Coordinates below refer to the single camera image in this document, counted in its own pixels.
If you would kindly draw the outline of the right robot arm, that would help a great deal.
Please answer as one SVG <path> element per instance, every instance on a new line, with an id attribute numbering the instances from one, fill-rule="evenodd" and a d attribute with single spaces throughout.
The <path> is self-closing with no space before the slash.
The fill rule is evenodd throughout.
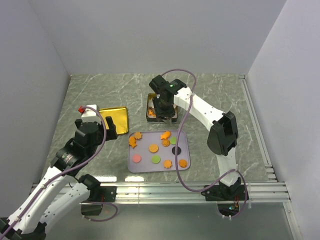
<path id="1" fill-rule="evenodd" d="M 156 97 L 152 100 L 156 118 L 165 123 L 175 116 L 175 106 L 181 107 L 200 121 L 209 131 L 208 148 L 216 155 L 219 167 L 217 190 L 219 199 L 231 200 L 238 193 L 241 185 L 240 174 L 236 172 L 236 145 L 239 137 L 236 116 L 211 106 L 193 93 L 179 79 L 166 81 L 161 75 L 149 83 Z"/>

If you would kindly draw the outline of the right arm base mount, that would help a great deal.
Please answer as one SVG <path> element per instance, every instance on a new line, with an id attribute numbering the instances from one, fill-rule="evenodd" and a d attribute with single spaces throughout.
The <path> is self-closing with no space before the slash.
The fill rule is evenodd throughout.
<path id="1" fill-rule="evenodd" d="M 249 200 L 248 191 L 240 178 L 231 186 L 219 182 L 218 185 L 202 191 L 201 195 L 207 202 L 218 202 L 219 213 L 223 218 L 227 217 L 230 220 L 241 212 L 240 202 L 246 204 Z"/>

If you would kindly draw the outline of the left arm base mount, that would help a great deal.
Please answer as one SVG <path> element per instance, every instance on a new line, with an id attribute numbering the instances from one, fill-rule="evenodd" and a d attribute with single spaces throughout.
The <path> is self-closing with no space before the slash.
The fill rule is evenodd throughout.
<path id="1" fill-rule="evenodd" d="M 92 222 L 106 222 L 113 219 L 118 214 L 118 207 L 114 204 L 116 200 L 116 186 L 99 186 L 90 192 L 89 198 L 81 205 L 81 214 L 84 219 Z M 113 215 L 106 219 L 94 219 L 103 212 L 104 206 L 114 209 Z"/>

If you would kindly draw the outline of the metal tongs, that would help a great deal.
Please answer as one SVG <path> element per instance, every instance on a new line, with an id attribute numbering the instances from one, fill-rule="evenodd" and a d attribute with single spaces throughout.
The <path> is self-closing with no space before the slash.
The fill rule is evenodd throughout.
<path id="1" fill-rule="evenodd" d="M 166 123 L 167 125 L 171 125 L 172 124 L 172 117 L 169 117 L 169 116 L 165 116 L 165 117 L 162 117 L 161 120 Z"/>

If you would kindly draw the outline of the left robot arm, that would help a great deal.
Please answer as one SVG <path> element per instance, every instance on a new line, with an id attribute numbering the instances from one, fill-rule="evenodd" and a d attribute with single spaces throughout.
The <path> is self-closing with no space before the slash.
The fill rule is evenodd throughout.
<path id="1" fill-rule="evenodd" d="M 117 138 L 112 117 L 107 116 L 105 120 L 106 123 L 75 121 L 74 137 L 56 153 L 35 190 L 13 214 L 0 219 L 1 239 L 43 240 L 53 226 L 80 203 L 97 207 L 93 215 L 99 215 L 104 205 L 113 205 L 116 187 L 106 190 L 90 174 L 81 176 L 67 193 L 56 198 L 65 185 L 75 179 L 84 162 L 97 153 L 98 146 Z"/>

